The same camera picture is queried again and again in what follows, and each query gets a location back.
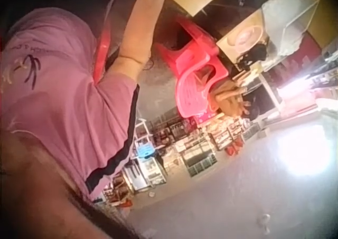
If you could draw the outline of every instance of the floor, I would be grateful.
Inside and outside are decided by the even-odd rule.
[[[116,0],[111,12],[112,45],[116,50],[121,43],[124,28],[132,11],[135,0]],[[182,11],[171,0],[166,0],[156,25],[154,42],[165,44],[168,48],[176,45],[178,26],[174,17]],[[152,48],[152,57],[139,78],[140,94],[138,109],[140,115],[147,120],[154,120],[159,115],[176,107],[176,79],[172,71]]]
[[[319,116],[274,131],[213,175],[128,219],[158,239],[330,238],[338,226],[337,129],[336,120]],[[263,214],[271,217],[267,228],[258,223]]]

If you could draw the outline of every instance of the red chair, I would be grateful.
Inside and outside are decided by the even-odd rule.
[[[205,113],[211,85],[228,76],[228,70],[217,58],[219,49],[214,39],[190,20],[178,17],[177,22],[191,35],[192,40],[182,49],[171,51],[157,44],[163,60],[177,77],[176,104],[182,117],[189,118]],[[210,65],[215,75],[201,83],[196,71]]]

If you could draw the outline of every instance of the shelf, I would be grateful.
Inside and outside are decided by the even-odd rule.
[[[219,147],[219,146],[217,145],[217,148],[218,148],[219,151],[221,151],[221,150],[223,150],[224,148],[226,148],[228,145],[230,145],[231,143],[232,143],[232,140],[226,142],[226,144],[223,144],[221,147]]]

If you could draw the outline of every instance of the person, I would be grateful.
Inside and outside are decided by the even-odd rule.
[[[118,57],[97,85],[97,29],[80,16],[81,5],[74,13],[69,4],[30,6],[6,31],[1,207],[9,221],[2,230],[25,238],[140,238],[91,201],[128,161],[137,79],[163,4],[136,1]]]
[[[247,91],[247,87],[241,87],[237,81],[225,79],[212,87],[209,94],[210,108],[213,111],[220,110],[229,117],[253,121],[260,115],[260,108],[253,93],[243,95]]]

